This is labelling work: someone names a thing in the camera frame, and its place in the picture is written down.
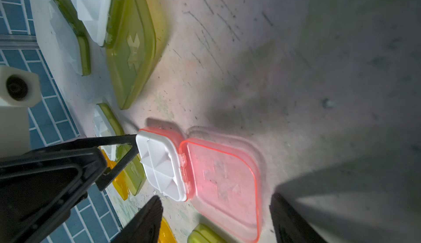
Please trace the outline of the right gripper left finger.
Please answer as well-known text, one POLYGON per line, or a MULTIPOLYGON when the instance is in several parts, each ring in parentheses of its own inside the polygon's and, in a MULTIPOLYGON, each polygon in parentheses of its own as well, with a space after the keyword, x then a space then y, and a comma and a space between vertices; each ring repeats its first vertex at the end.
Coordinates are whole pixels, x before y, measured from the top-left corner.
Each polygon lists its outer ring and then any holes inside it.
POLYGON ((111 242, 157 243, 162 215, 162 202, 154 195, 111 242))

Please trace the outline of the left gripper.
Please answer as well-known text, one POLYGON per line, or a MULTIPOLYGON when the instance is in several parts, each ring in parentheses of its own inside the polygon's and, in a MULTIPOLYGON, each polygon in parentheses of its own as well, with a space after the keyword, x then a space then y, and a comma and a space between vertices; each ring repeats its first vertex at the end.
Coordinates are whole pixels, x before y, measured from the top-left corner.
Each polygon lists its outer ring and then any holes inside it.
POLYGON ((98 177, 98 189, 105 190, 111 178, 118 176, 115 168, 124 173, 129 191, 140 190, 140 156, 134 134, 81 138, 43 150, 1 159, 3 243, 41 242, 69 218, 98 177), (107 163, 94 146, 117 147, 117 165, 103 175, 107 163))

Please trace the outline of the pink pillbox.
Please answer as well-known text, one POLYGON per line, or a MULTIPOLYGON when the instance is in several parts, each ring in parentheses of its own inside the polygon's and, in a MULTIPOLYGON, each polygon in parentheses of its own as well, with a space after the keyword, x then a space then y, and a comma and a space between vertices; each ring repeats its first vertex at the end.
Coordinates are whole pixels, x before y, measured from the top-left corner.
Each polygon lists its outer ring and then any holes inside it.
POLYGON ((246 243, 262 228, 260 172, 232 145, 145 127, 136 143, 148 182, 176 202, 190 201, 210 221, 246 243))

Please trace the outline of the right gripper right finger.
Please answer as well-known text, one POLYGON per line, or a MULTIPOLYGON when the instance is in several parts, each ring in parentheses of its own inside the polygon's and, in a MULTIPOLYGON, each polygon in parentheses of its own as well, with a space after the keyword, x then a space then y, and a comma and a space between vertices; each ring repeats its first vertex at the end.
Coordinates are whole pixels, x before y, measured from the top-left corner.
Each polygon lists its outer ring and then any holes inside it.
POLYGON ((326 243, 280 193, 272 195, 269 210, 278 243, 326 243))

